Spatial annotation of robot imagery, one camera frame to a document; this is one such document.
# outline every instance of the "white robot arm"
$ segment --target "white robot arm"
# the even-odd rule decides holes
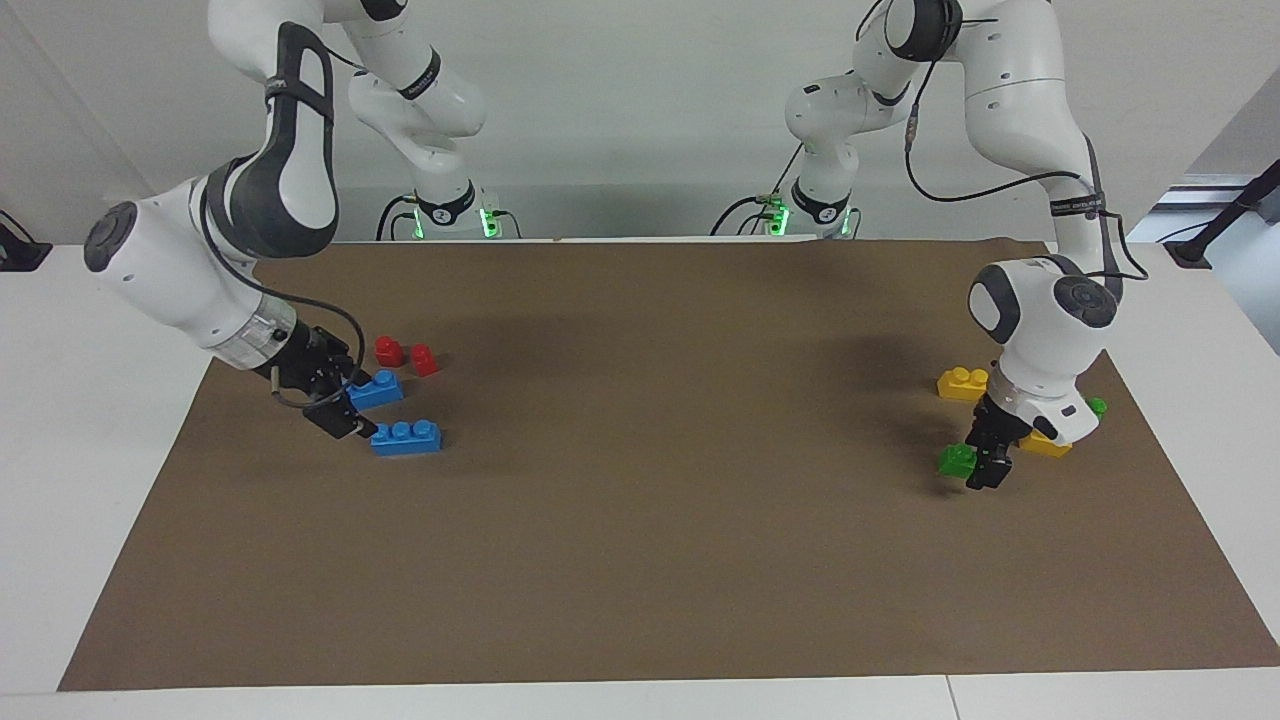
[[[484,100],[408,33],[408,13],[406,0],[210,0],[214,45],[266,88],[266,141],[209,176],[113,208],[84,245],[86,265],[101,282],[233,368],[270,378],[278,400],[335,438],[375,432],[346,395],[369,382],[358,366],[362,331],[340,309],[262,287],[252,270],[262,259],[315,255],[337,231],[334,70],[319,36],[328,22],[343,23],[370,65],[351,100],[404,155],[420,205],[449,209],[440,224],[458,225],[475,204],[449,138],[479,132]],[[352,320],[356,359],[333,334],[300,322],[289,302]],[[289,402],[283,388],[310,401]]]
[[[858,170],[852,136],[904,120],[916,188],[940,201],[975,197],[933,196],[911,170],[916,76],[928,67],[927,83],[941,61],[964,67],[973,146],[1048,193],[1059,255],[989,265],[969,297],[974,319],[1004,346],[966,439],[978,454],[969,487],[998,487],[1012,466],[1009,446],[1033,428],[1065,446],[1097,427],[1075,380],[1106,345],[1126,277],[1092,145],[1068,106],[1057,17],[1046,0],[877,0],[863,26],[854,69],[797,88],[787,102],[787,126],[805,147],[791,197],[819,232],[831,234],[846,211]]]

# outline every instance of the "toy building block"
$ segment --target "toy building block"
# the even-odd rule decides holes
[[[1107,419],[1107,410],[1110,409],[1111,407],[1107,405],[1107,401],[1101,397],[1094,397],[1089,401],[1089,410],[1093,410],[1093,414],[1098,416],[1100,423]]]
[[[989,379],[991,373],[987,370],[969,372],[965,368],[947,370],[938,378],[938,397],[977,402],[987,393]]]
[[[1071,447],[1074,446],[1068,445],[1065,447],[1059,447],[1053,445],[1053,441],[1044,437],[1044,433],[1033,430],[1032,434],[1018,441],[1018,447],[1025,450],[1027,452],[1034,452],[1036,455],[1064,457],[1068,452],[1071,452]]]
[[[387,336],[378,338],[378,342],[374,343],[374,355],[383,368],[404,366],[404,347]]]
[[[419,420],[412,425],[396,423],[389,428],[379,424],[378,433],[369,442],[379,457],[426,455],[439,452],[443,447],[440,428],[428,420]]]
[[[978,451],[964,443],[946,448],[938,460],[938,473],[948,478],[968,480],[977,469]]]
[[[413,346],[413,369],[417,370],[417,377],[420,378],[440,372],[440,366],[435,364],[435,356],[431,355],[430,347],[425,345]]]
[[[365,386],[356,386],[347,391],[351,404],[356,410],[364,413],[392,402],[404,400],[404,389],[399,384],[399,378],[390,370],[379,370],[374,375],[374,382]]]

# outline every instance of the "lego stud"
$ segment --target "lego stud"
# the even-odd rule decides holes
[[[401,368],[404,365],[404,348],[393,338],[383,336],[374,343],[374,356],[383,368]]]
[[[1107,410],[1110,409],[1111,407],[1107,405],[1107,401],[1101,397],[1094,397],[1089,401],[1089,410],[1093,410],[1093,414],[1098,416],[1100,421],[1106,419]]]
[[[417,372],[417,377],[425,378],[428,375],[440,372],[440,366],[435,363],[435,355],[431,355],[431,348],[425,345],[413,346],[413,369]]]
[[[938,396],[946,400],[977,402],[986,395],[988,382],[991,382],[991,373],[987,370],[952,368],[938,378]]]
[[[360,413],[404,400],[399,378],[390,370],[379,370],[372,382],[347,389],[351,405]]]
[[[938,459],[938,473],[948,478],[968,480],[978,468],[978,451],[968,445],[952,445]]]
[[[392,427],[378,425],[378,433],[370,439],[370,446],[380,457],[425,455],[439,452],[443,438],[440,428],[430,420],[419,420],[412,425],[401,421]]]

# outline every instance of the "white wall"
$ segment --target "white wall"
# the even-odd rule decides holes
[[[1262,86],[1192,164],[1192,173],[1258,176],[1280,158],[1280,72]]]
[[[847,69],[870,0],[421,3],[420,27],[483,86],[492,119],[466,142],[479,181],[541,236],[704,233],[768,190],[794,143],[791,87]],[[1071,97],[1114,209],[1140,217],[1280,64],[1274,0],[1055,4]],[[0,205],[79,242],[114,200],[252,151],[261,90],[205,36],[204,0],[0,0]],[[340,33],[329,40],[343,50]],[[916,145],[941,192],[1004,181],[969,149],[956,68],[931,90]],[[344,82],[339,92],[344,94]],[[340,236],[367,238],[408,177],[338,113]],[[966,208],[915,196],[901,135],[861,143],[865,236],[1050,233],[1037,188]]]
[[[1217,211],[1152,213],[1133,229],[1129,238],[1155,242],[1167,233],[1216,217]],[[1198,232],[1190,231],[1174,240],[1192,240]],[[1267,225],[1257,213],[1245,213],[1213,241],[1206,258],[1235,302],[1280,354],[1280,225]]]

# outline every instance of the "black strap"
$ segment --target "black strap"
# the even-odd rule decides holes
[[[1094,219],[1102,210],[1107,208],[1106,195],[1096,192],[1093,195],[1085,195],[1084,197],[1070,197],[1068,200],[1055,200],[1048,204],[1050,214],[1055,218],[1065,218],[1068,215],[1088,215],[1089,219]]]
[[[236,158],[221,168],[209,173],[209,181],[205,186],[207,190],[206,204],[209,205],[209,214],[214,217],[214,227],[218,228],[218,232],[221,233],[224,238],[227,238],[227,242],[230,242],[236,250],[239,250],[241,252],[253,258],[260,258],[261,255],[255,252],[244,242],[239,242],[241,238],[236,233],[236,228],[232,225],[230,215],[227,214],[227,179],[233,172],[236,172],[236,168],[247,163],[250,158],[252,158],[252,155]],[[200,211],[204,213],[205,208],[201,208]]]
[[[394,20],[401,17],[407,5],[407,3],[397,0],[360,0],[360,4],[365,6],[365,14],[369,15],[369,19],[376,23]]]
[[[269,78],[266,81],[266,101],[270,102],[273,97],[279,97],[282,95],[307,105],[323,115],[324,119],[330,123],[333,122],[333,101],[315,90],[311,90],[311,87],[300,78],[289,76],[274,76]]]
[[[808,213],[815,222],[823,225],[829,225],[835,223],[840,215],[849,206],[849,196],[845,196],[840,202],[823,202],[820,200],[814,200],[800,190],[800,183],[791,186],[791,197],[796,201],[796,206]]]
[[[435,47],[431,47],[431,61],[426,64],[426,69],[422,70],[421,77],[413,81],[413,83],[404,90],[401,90],[401,95],[404,96],[404,100],[417,100],[424,92],[430,90],[431,86],[435,85],[435,81],[440,79],[440,65],[443,65],[440,53]]]
[[[476,186],[474,182],[467,182],[467,191],[462,193],[462,197],[452,200],[443,205],[436,205],[434,202],[428,202],[421,197],[417,199],[417,206],[426,213],[433,223],[442,228],[451,227],[458,222],[471,205],[476,201]]]
[[[910,82],[902,87],[902,92],[899,92],[897,97],[884,97],[883,95],[876,91],[872,91],[872,95],[876,97],[876,101],[879,102],[881,105],[886,108],[896,108],[897,104],[901,102],[904,97],[906,97],[908,90],[911,90]]]

